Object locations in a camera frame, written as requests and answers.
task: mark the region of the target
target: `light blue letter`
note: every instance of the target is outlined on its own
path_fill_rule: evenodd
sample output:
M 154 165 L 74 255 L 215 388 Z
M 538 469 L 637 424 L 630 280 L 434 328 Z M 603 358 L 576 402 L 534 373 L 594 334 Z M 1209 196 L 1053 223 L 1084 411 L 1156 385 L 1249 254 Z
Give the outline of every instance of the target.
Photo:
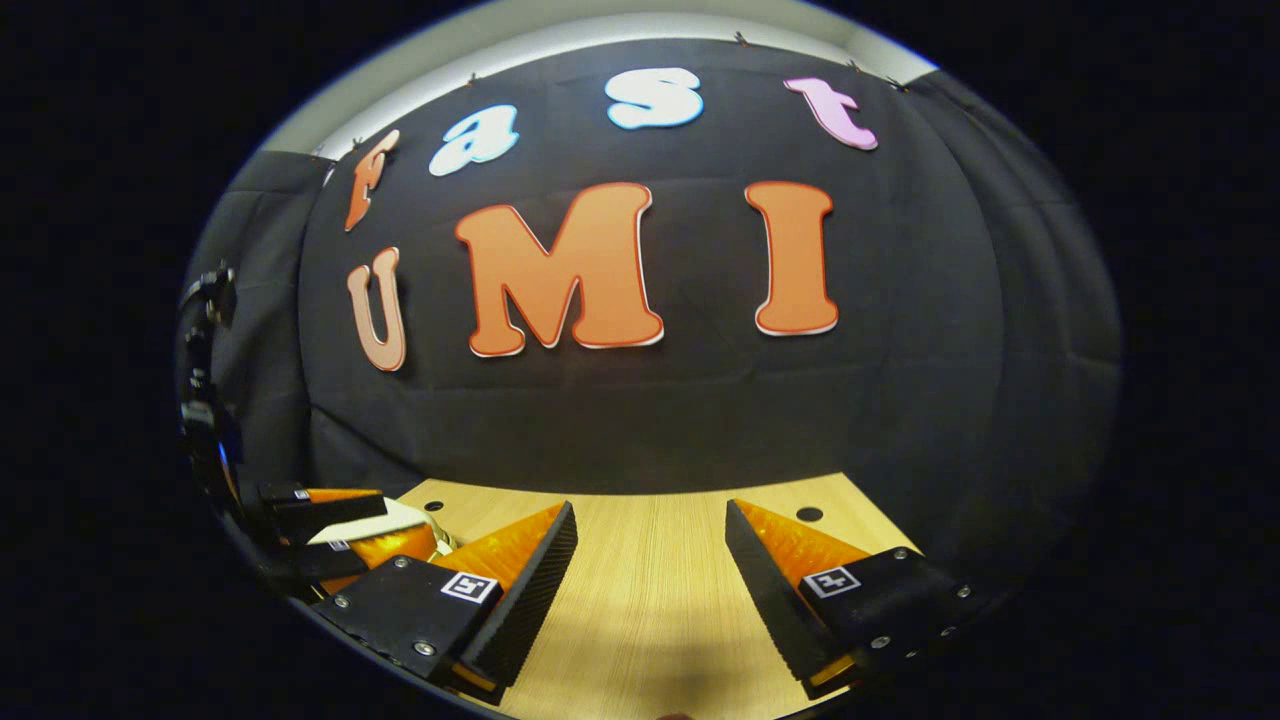
M 467 115 L 444 133 L 444 147 L 435 152 L 428 169 L 442 177 L 461 170 L 467 163 L 493 160 L 520 140 L 520 133 L 511 129 L 515 123 L 515 105 L 494 105 Z
M 701 82 L 684 68 L 627 70 L 604 83 L 604 94 L 617 100 L 609 119 L 623 129 L 682 126 L 703 113 L 694 92 Z

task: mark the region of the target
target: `white ceiling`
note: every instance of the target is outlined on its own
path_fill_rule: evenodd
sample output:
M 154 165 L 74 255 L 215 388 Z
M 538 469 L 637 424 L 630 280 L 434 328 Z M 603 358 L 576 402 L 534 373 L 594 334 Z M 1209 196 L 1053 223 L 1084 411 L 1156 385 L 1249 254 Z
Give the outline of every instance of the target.
M 796 0 L 498 0 L 417 32 L 311 99 L 261 150 L 337 159 L 397 118 L 465 85 L 539 58 L 626 40 L 736 32 L 763 45 L 858 63 L 908 83 L 934 65 L 822 8 Z

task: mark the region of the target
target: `wooden table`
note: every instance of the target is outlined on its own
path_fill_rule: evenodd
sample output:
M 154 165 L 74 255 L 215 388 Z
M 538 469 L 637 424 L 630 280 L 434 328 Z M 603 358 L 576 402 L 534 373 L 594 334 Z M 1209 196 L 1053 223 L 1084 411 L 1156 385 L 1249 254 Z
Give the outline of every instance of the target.
M 677 711 L 695 720 L 774 719 L 815 702 L 773 647 L 724 544 L 724 507 L 735 497 L 788 518 L 818 507 L 823 516 L 810 527 L 867 552 L 915 548 L 840 474 L 631 496 L 428 479 L 399 501 L 443 502 L 431 515 L 460 543 L 573 503 L 577 551 L 498 711 L 524 720 L 655 720 Z

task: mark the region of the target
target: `letter m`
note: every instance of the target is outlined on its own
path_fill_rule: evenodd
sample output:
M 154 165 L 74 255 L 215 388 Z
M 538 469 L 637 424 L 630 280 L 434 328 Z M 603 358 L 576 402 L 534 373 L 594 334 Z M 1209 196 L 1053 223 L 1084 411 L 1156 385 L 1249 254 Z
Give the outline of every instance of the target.
M 548 252 L 509 205 L 477 210 L 458 222 L 471 252 L 476 332 L 471 351 L 481 357 L 516 355 L 525 333 L 511 324 L 507 297 L 544 347 L 556 347 L 576 288 L 582 316 L 573 340 L 585 347 L 627 347 L 662 340 L 662 318 L 649 310 L 640 261 L 640 214 L 653 202 L 649 188 L 608 183 L 580 192 Z

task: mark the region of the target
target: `orange letter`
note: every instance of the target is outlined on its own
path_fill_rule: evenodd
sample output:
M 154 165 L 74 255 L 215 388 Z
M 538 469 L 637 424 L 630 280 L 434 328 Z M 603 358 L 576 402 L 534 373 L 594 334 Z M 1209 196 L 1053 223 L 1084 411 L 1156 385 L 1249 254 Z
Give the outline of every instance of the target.
M 404 324 L 399 316 L 399 296 L 396 292 L 396 265 L 399 250 L 388 247 L 374 258 L 374 274 L 383 296 L 383 318 L 387 320 L 387 342 L 374 334 L 374 318 L 369 313 L 369 265 L 361 265 L 347 275 L 351 306 L 356 311 L 356 332 L 365 356 L 379 370 L 398 370 L 404 364 Z
M 507 315 L 508 295 L 538 342 L 556 347 L 579 284 L 582 316 L 573 325 L 573 340 L 585 347 L 662 340 L 662 318 L 649 310 L 640 264 L 640 214 L 652 202 L 643 184 L 589 187 L 570 205 L 552 252 L 511 205 L 462 218 L 457 236 L 471 252 L 476 296 L 471 351 L 500 357 L 525 348 L 525 333 Z
M 351 211 L 347 213 L 347 232 L 356 227 L 365 213 L 369 211 L 369 191 L 378 187 L 378 181 L 383 178 L 383 165 L 387 163 L 387 154 L 396 147 L 399 140 L 399 131 L 393 129 L 387 133 L 369 155 L 356 163 L 356 184 L 351 188 Z
M 755 327 L 772 336 L 836 327 L 840 310 L 827 297 L 822 247 L 831 196 L 794 182 L 758 182 L 748 186 L 746 201 L 764 215 L 769 245 L 769 296 L 755 311 Z

